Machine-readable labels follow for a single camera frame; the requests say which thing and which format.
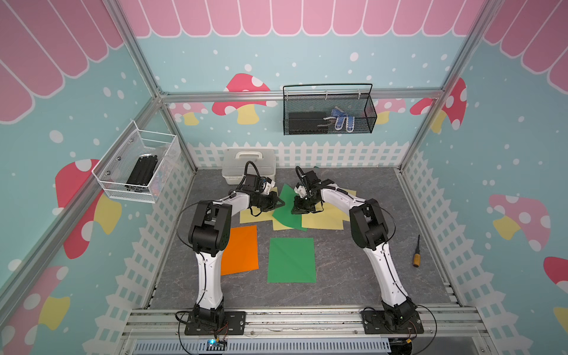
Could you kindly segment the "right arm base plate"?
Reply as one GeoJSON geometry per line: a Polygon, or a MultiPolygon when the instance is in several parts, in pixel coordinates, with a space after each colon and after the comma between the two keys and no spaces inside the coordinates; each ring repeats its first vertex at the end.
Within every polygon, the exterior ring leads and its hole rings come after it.
{"type": "Polygon", "coordinates": [[[360,312],[360,316],[367,335],[401,334],[403,337],[413,337],[425,332],[418,312],[404,318],[390,312],[366,308],[360,312]]]}

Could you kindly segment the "orange paper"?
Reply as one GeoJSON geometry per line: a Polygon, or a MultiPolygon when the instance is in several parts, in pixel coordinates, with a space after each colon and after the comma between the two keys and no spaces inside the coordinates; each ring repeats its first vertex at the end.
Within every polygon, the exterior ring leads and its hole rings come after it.
{"type": "Polygon", "coordinates": [[[235,275],[258,269],[257,226],[231,228],[229,244],[223,251],[221,275],[235,275]]]}

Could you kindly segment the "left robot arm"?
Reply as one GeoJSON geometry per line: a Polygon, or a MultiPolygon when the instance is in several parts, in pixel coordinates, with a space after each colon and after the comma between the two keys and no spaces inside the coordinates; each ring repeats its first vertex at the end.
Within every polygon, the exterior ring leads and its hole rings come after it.
{"type": "Polygon", "coordinates": [[[256,164],[247,161],[243,178],[229,194],[220,199],[195,203],[196,210],[188,236],[182,244],[191,248],[198,261],[199,292],[190,311],[176,313],[179,323],[185,325],[186,335],[211,334],[218,341],[218,334],[242,334],[246,318],[244,312],[225,312],[221,289],[223,252],[229,245],[232,217],[254,207],[259,213],[271,212],[285,206],[273,190],[275,182],[262,176],[256,164]]]}

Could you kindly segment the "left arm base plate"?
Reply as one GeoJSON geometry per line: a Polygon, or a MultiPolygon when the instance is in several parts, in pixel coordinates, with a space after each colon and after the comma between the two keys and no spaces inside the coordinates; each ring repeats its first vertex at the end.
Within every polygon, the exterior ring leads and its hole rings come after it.
{"type": "Polygon", "coordinates": [[[244,335],[246,315],[245,312],[225,312],[224,321],[220,325],[194,320],[191,316],[183,333],[186,336],[244,335]]]}

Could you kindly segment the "white plastic storage box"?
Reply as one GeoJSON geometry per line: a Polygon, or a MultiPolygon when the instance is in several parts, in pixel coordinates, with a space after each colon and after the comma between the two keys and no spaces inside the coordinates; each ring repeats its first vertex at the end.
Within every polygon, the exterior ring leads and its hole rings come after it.
{"type": "Polygon", "coordinates": [[[222,176],[229,186],[236,186],[243,178],[245,165],[251,161],[263,177],[275,180],[276,156],[268,148],[232,148],[227,149],[222,163],[222,176]]]}

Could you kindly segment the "black box in white basket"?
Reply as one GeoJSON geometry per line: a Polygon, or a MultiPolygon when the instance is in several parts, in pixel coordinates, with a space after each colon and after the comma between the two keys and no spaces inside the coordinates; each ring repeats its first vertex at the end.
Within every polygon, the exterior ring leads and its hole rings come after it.
{"type": "Polygon", "coordinates": [[[142,155],[136,161],[127,184],[127,191],[149,192],[149,182],[152,180],[155,168],[158,165],[157,155],[142,155]]]}

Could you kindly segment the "yellow paper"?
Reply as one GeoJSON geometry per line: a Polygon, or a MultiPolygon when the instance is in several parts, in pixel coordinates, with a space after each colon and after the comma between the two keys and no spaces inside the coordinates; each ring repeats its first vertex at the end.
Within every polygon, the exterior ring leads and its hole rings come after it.
{"type": "Polygon", "coordinates": [[[337,207],[324,203],[317,206],[316,213],[302,215],[303,229],[343,230],[346,214],[337,207]]]}
{"type": "Polygon", "coordinates": [[[290,230],[292,229],[292,227],[288,227],[283,225],[281,222],[279,222],[276,219],[272,219],[272,228],[275,231],[282,231],[282,230],[290,230]]]}
{"type": "Polygon", "coordinates": [[[242,211],[240,213],[240,223],[256,223],[262,221],[270,221],[273,219],[274,211],[277,209],[277,200],[278,200],[278,190],[277,187],[273,188],[271,193],[275,196],[271,198],[270,196],[262,195],[261,198],[263,200],[261,203],[263,204],[263,208],[258,206],[253,206],[246,211],[242,211]]]}
{"type": "Polygon", "coordinates": [[[349,221],[349,211],[357,202],[357,197],[354,190],[324,189],[322,190],[322,201],[325,210],[331,207],[333,210],[341,211],[342,219],[349,221]]]}

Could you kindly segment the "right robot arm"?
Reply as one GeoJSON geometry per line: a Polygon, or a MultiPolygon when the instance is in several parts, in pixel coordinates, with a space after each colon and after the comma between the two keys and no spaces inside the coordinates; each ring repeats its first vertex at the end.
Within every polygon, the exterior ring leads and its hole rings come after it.
{"type": "Polygon", "coordinates": [[[402,285],[396,271],[389,242],[396,235],[396,219],[377,197],[382,187],[378,180],[369,177],[361,179],[355,174],[356,191],[363,195],[349,193],[336,181],[321,179],[315,170],[305,171],[296,167],[299,183],[294,191],[292,214],[317,214],[317,206],[330,204],[349,216],[351,237],[367,256],[381,292],[382,309],[365,306],[360,312],[366,334],[396,334],[407,331],[412,342],[425,332],[419,309],[433,316],[426,306],[414,303],[402,285]]]}

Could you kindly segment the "large green paper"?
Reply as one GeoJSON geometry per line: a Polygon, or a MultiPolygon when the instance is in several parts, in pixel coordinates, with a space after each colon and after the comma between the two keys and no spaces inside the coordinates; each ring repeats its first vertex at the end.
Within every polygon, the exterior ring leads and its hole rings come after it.
{"type": "Polygon", "coordinates": [[[272,238],[268,283],[316,283],[313,238],[272,238]]]}

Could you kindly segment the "small brown object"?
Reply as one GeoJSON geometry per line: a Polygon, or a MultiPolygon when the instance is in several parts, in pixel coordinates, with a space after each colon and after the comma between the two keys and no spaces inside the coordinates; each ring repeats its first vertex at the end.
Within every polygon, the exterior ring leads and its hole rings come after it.
{"type": "Polygon", "coordinates": [[[417,245],[413,256],[413,267],[415,268],[418,268],[421,265],[420,240],[421,240],[421,235],[418,235],[417,245]]]}

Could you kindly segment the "small green circuit board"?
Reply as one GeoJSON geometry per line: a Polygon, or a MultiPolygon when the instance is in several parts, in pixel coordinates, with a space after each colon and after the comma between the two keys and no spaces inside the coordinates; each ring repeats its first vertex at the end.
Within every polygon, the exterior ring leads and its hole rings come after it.
{"type": "Polygon", "coordinates": [[[228,343],[225,340],[211,339],[207,341],[207,351],[225,351],[228,343]]]}

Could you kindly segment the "small green paper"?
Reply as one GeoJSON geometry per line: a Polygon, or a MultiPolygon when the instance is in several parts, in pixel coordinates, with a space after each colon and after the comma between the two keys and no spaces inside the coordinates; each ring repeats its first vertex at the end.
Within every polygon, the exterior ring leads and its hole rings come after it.
{"type": "Polygon", "coordinates": [[[292,213],[294,198],[296,196],[297,194],[294,192],[294,189],[292,189],[288,184],[284,184],[282,191],[280,192],[280,199],[285,203],[285,205],[277,208],[274,211],[273,217],[276,221],[286,227],[305,232],[306,228],[303,228],[302,226],[301,215],[292,213]]]}

